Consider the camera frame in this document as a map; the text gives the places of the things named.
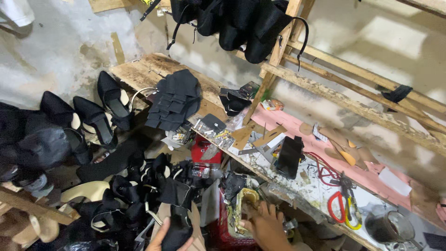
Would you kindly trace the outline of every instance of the red cord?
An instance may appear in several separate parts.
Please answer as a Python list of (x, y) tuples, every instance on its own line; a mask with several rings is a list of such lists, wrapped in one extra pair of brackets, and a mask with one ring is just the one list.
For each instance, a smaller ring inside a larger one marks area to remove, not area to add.
[[(323, 177), (332, 177), (333, 179), (337, 180), (339, 179), (339, 174), (336, 172), (334, 168), (332, 168), (323, 158), (321, 158), (319, 155), (313, 153), (313, 152), (304, 152), (304, 154), (308, 154), (316, 159), (316, 165), (318, 167), (318, 174), (319, 178), (321, 179), (322, 183), (324, 183), (327, 186), (331, 187), (339, 187), (339, 185), (330, 184), (324, 181)], [(319, 167), (319, 159), (326, 165), (326, 167), (322, 166), (322, 168)], [(324, 170), (327, 170), (328, 174), (322, 174)]]

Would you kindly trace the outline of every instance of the black ankle strap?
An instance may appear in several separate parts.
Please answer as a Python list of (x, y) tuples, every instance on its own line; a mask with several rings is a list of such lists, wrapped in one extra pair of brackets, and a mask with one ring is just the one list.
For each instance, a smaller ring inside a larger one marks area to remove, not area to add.
[(301, 51), (299, 51), (299, 54), (297, 55), (297, 60), (299, 61), (299, 69), (298, 69), (298, 71), (300, 71), (300, 70), (301, 70), (301, 56), (302, 56), (302, 54), (304, 53), (306, 44), (307, 44), (307, 42), (308, 42), (308, 33), (310, 32), (310, 29), (309, 29), (309, 27), (308, 27), (308, 23), (307, 23), (307, 21), (306, 21), (304, 18), (302, 18), (302, 17), (293, 17), (293, 19), (299, 19), (299, 20), (301, 20), (301, 21), (304, 23), (304, 25), (305, 25), (305, 40), (304, 40), (304, 43), (303, 43), (303, 45), (302, 45)]
[(147, 15), (149, 15), (153, 9), (155, 9), (155, 7), (161, 2), (161, 0), (155, 0), (150, 4), (150, 7), (144, 12), (144, 14), (142, 15), (142, 18), (140, 19), (141, 22), (144, 21), (145, 17)]
[(186, 11), (187, 7), (189, 7), (189, 6), (191, 6), (191, 4), (186, 5), (186, 7), (184, 7), (183, 11), (181, 12), (180, 20), (178, 21), (177, 26), (175, 26), (175, 30), (173, 31), (172, 41), (167, 46), (166, 50), (170, 50), (170, 47), (175, 43), (175, 38), (177, 37), (178, 28), (180, 28), (181, 22), (183, 21), (185, 11)]

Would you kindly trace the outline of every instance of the human hand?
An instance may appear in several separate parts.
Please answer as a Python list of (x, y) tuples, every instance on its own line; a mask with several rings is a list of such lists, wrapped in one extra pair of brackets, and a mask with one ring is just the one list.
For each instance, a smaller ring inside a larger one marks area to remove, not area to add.
[[(170, 217), (166, 217), (163, 220), (163, 225), (161, 225), (160, 229), (157, 232), (155, 238), (150, 242), (149, 246), (145, 249), (145, 251), (161, 251), (161, 243), (163, 242), (164, 237), (167, 234), (167, 231), (170, 227)], [(194, 242), (194, 238), (191, 236), (186, 243), (177, 251), (186, 251)]]
[(257, 210), (252, 206), (249, 206), (248, 210), (252, 218), (241, 220), (240, 225), (252, 233), (254, 240), (262, 250), (292, 250), (291, 244), (288, 242), (283, 230), (283, 213), (279, 212), (276, 215), (275, 205), (271, 204), (268, 207), (265, 201), (261, 201)]

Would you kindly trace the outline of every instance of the cigarette butt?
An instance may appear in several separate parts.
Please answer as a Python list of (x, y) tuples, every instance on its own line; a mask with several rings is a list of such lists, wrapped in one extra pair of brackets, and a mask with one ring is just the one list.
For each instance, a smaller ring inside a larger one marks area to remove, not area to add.
[(200, 123), (201, 119), (198, 119), (197, 123), (194, 125), (194, 129), (197, 128), (198, 124)]

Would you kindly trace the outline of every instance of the red box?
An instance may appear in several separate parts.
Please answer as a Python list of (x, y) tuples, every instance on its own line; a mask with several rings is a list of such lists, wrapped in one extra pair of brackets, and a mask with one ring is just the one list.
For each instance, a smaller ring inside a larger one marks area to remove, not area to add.
[(222, 162), (223, 151), (219, 150), (217, 154), (211, 159), (201, 159), (204, 152), (212, 145), (207, 139), (203, 138), (201, 135), (197, 134), (195, 136), (194, 142), (192, 143), (191, 155), (192, 161), (195, 166), (202, 167), (216, 167), (219, 168)]

